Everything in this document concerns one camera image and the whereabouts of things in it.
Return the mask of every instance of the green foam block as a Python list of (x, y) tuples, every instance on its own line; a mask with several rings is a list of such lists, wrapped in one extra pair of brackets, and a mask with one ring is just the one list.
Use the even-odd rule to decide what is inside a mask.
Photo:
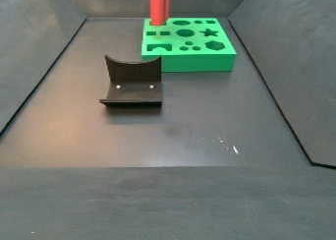
[(144, 20), (141, 58), (162, 57), (162, 72), (232, 71), (236, 51), (214, 18)]

